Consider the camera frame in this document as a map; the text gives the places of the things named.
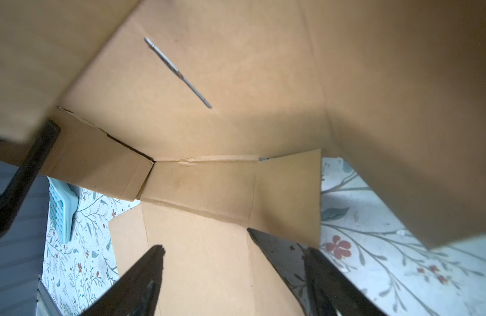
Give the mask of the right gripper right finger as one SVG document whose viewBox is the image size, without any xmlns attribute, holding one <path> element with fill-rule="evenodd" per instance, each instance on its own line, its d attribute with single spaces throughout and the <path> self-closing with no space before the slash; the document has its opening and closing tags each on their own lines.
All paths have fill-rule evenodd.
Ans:
<svg viewBox="0 0 486 316">
<path fill-rule="evenodd" d="M 305 251 L 305 276 L 313 315 L 384 315 L 319 250 Z"/>
</svg>

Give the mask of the brown cardboard box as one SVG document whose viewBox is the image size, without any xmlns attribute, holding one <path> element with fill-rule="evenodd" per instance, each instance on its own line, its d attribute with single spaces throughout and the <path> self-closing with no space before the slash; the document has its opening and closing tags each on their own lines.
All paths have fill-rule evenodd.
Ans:
<svg viewBox="0 0 486 316">
<path fill-rule="evenodd" d="M 302 311 L 250 235 L 320 244 L 341 157 L 429 249 L 486 234 L 486 1 L 0 1 L 0 160 L 140 205 L 153 315 Z"/>
</svg>

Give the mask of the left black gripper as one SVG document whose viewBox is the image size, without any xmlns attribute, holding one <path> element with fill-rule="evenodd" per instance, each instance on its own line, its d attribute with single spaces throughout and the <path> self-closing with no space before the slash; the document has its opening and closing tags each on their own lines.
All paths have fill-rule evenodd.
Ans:
<svg viewBox="0 0 486 316">
<path fill-rule="evenodd" d="M 61 128 L 52 120 L 47 120 L 23 164 L 13 175 L 7 188 L 0 194 L 0 240 L 10 230 L 60 133 Z"/>
</svg>

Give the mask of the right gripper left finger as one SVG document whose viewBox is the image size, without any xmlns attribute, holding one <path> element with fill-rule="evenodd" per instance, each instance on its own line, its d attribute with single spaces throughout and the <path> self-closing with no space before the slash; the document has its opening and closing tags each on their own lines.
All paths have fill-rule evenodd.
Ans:
<svg viewBox="0 0 486 316">
<path fill-rule="evenodd" d="M 83 315 L 153 315 L 161 290 L 165 249 L 151 247 Z"/>
</svg>

